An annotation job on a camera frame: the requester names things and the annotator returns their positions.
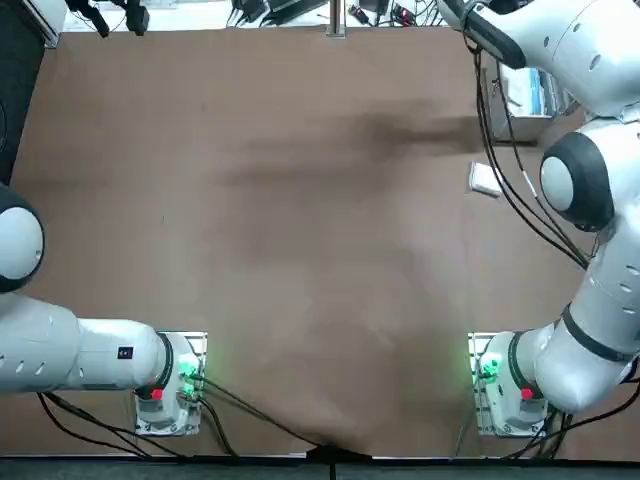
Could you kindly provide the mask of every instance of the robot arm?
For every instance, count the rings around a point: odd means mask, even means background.
[[[487,384],[496,432],[530,434],[545,400],[567,413],[598,402],[640,352],[640,9],[631,0],[534,0],[506,14],[483,0],[438,6],[507,66],[553,75],[595,117],[545,152],[540,180],[558,214],[602,231],[597,254],[558,321],[499,333],[487,349],[500,359]]]
[[[503,15],[487,3],[438,0],[453,28],[508,67],[553,75],[596,116],[619,117],[640,99],[640,9],[632,0],[534,0]]]
[[[43,253],[34,209],[0,186],[0,392],[132,389],[142,433],[196,433],[199,410],[184,395],[193,387],[184,374],[203,372],[187,338],[131,320],[76,318],[12,293]]]

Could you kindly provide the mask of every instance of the black sticker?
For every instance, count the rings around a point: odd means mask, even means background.
[[[133,347],[118,347],[118,360],[131,360],[133,358]]]

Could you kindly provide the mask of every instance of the red button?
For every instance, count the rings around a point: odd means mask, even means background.
[[[533,398],[533,390],[530,388],[523,388],[520,390],[520,396],[523,400],[531,400]]]

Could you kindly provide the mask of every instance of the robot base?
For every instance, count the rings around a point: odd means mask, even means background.
[[[547,401],[522,399],[507,363],[512,337],[511,332],[468,335],[478,433],[542,438],[545,432],[538,431],[544,428]]]
[[[186,375],[204,376],[207,334],[160,333],[167,336],[173,347],[173,370],[167,386],[153,399],[142,400],[136,396],[136,433],[149,436],[195,435],[200,429],[198,398],[204,385]]]

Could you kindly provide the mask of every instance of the brown paper surface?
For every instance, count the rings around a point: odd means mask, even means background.
[[[473,82],[447,29],[65,34],[13,183],[47,231],[26,291],[78,316],[208,331],[210,378],[316,440],[450,455],[467,332],[544,325],[581,278],[504,199],[468,192],[483,158]],[[537,175],[540,152],[523,156]],[[126,392],[70,397],[132,425]],[[214,401],[241,453],[308,447]],[[55,430],[33,395],[0,404],[3,453],[105,451]],[[572,433],[567,454],[636,459],[616,439],[637,416]],[[208,427],[168,444],[220,452]],[[463,453],[513,448],[472,425]]]

